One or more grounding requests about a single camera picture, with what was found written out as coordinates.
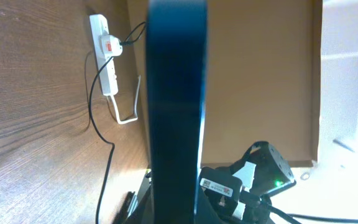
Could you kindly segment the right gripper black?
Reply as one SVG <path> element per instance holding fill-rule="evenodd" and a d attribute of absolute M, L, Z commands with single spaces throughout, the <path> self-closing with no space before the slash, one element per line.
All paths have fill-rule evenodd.
<path fill-rule="evenodd" d="M 180 170 L 153 170 L 152 182 L 136 208 L 121 223 L 267 223 L 270 197 L 243 191 L 246 209 L 242 221 L 224 218 L 211 206 L 200 187 L 200 174 Z"/>

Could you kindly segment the blue Galaxy smartphone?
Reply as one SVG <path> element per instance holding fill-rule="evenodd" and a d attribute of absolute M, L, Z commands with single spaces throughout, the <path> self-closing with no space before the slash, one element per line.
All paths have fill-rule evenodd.
<path fill-rule="evenodd" d="M 204 121 L 205 1 L 150 1 L 145 38 L 155 223 L 195 221 Z"/>

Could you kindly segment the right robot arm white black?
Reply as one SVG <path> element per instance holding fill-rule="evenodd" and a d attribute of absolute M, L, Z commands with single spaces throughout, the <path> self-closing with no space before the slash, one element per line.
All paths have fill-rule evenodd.
<path fill-rule="evenodd" d="M 152 139 L 151 186 L 125 223 L 266 223 L 271 196 L 296 184 L 288 162 L 267 141 L 227 167 L 198 168 L 200 140 Z"/>

